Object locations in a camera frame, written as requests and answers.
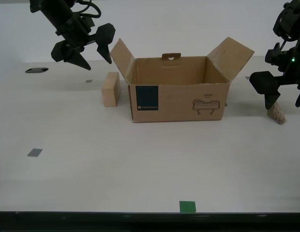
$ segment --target black cable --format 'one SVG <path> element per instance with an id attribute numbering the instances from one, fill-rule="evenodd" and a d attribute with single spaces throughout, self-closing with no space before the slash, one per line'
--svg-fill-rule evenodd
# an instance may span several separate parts
<path id="1" fill-rule="evenodd" d="M 82 11 L 77 11 L 77 12 L 75 12 L 75 13 L 76 13 L 76 14 L 81 14 L 81 13 L 87 11 L 89 8 L 90 8 L 90 5 L 88 5 L 86 8 L 84 8 Z"/>
<path id="2" fill-rule="evenodd" d="M 81 5 L 88 5 L 89 7 L 91 6 L 91 7 L 93 7 L 96 11 L 97 11 L 97 13 L 98 14 L 79 14 L 80 16 L 83 16 L 83 17 L 90 17 L 90 18 L 99 18 L 99 17 L 101 17 L 101 15 L 102 15 L 102 12 L 101 12 L 101 10 L 100 10 L 100 8 L 98 8 L 98 6 L 97 5 L 95 5 L 92 1 L 81 1 L 81 2 L 79 2 L 79 4 L 81 4 Z"/>

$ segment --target green tape marker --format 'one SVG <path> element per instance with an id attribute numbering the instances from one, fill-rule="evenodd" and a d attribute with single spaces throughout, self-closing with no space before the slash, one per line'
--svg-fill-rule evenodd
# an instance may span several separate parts
<path id="1" fill-rule="evenodd" d="M 196 206 L 195 202 L 179 202 L 180 203 L 180 212 L 181 213 L 195 213 Z"/>

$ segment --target beige object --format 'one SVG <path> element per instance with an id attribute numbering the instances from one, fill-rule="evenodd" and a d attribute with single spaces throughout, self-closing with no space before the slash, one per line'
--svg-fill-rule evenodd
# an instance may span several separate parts
<path id="1" fill-rule="evenodd" d="M 118 72 L 109 72 L 102 88 L 105 107 L 116 107 L 120 96 L 120 77 Z"/>
<path id="2" fill-rule="evenodd" d="M 286 122 L 285 116 L 277 102 L 267 111 L 267 116 L 280 125 Z"/>
<path id="3" fill-rule="evenodd" d="M 221 120 L 230 83 L 253 53 L 229 37 L 208 56 L 135 59 L 121 39 L 110 52 L 128 84 L 134 122 Z"/>

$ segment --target white table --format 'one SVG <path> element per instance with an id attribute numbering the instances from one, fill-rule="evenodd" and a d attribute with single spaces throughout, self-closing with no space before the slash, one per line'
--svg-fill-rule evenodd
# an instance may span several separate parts
<path id="1" fill-rule="evenodd" d="M 179 212 L 195 201 L 198 212 L 300 212 L 299 91 L 280 89 L 280 126 L 245 78 L 276 67 L 252 58 L 222 121 L 133 123 L 124 81 L 118 107 L 102 103 L 116 66 L 90 64 L 24 64 L 0 79 L 0 211 Z"/>

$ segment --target small wooden block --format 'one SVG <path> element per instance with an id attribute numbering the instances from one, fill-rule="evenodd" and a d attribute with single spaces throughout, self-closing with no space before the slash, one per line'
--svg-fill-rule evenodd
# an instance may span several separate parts
<path id="1" fill-rule="evenodd" d="M 120 97 L 120 76 L 118 72 L 109 72 L 102 88 L 105 107 L 116 107 Z"/>

